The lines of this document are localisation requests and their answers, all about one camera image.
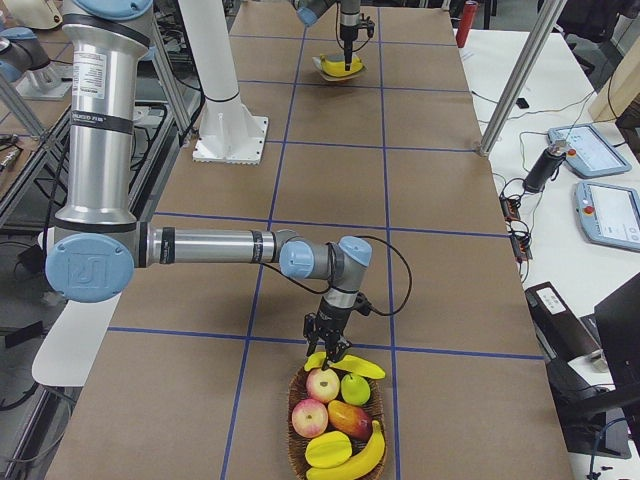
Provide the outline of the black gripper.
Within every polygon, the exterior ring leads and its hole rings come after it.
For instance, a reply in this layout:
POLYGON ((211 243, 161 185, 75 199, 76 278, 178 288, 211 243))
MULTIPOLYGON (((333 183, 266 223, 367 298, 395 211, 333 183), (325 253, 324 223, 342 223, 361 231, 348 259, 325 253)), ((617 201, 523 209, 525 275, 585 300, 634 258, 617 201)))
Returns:
POLYGON ((303 336, 307 340, 306 356, 316 351, 320 340, 325 343, 324 369, 344 359, 352 343, 344 336, 344 329, 351 315, 350 308, 335 307, 321 302, 316 313, 304 317, 303 336))
POLYGON ((350 70, 353 55, 353 42, 357 39, 357 26, 340 23, 339 38, 343 41, 344 69, 350 70))

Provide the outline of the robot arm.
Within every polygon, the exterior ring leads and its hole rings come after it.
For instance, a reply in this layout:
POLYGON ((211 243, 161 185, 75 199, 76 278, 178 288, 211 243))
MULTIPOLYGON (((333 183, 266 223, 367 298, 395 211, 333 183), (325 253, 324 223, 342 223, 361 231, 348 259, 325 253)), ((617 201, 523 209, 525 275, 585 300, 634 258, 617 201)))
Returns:
POLYGON ((303 334, 323 344, 325 364, 350 348, 344 330, 353 311, 367 308, 361 284, 372 250, 346 236, 317 244, 292 230, 185 230, 155 227, 153 209, 165 187, 156 180, 143 211, 131 210, 131 154, 139 62, 158 51, 149 1, 67 1, 63 29, 74 47, 68 193, 44 232, 49 284, 66 298, 96 303, 115 297, 138 268, 174 263, 278 265, 295 283, 321 279, 316 312, 303 334))
POLYGON ((342 50, 345 70, 350 72, 353 63, 354 44, 358 39, 363 22, 361 2, 356 0, 292 0, 290 4, 305 27, 313 26, 328 10, 336 5, 337 44, 342 50))

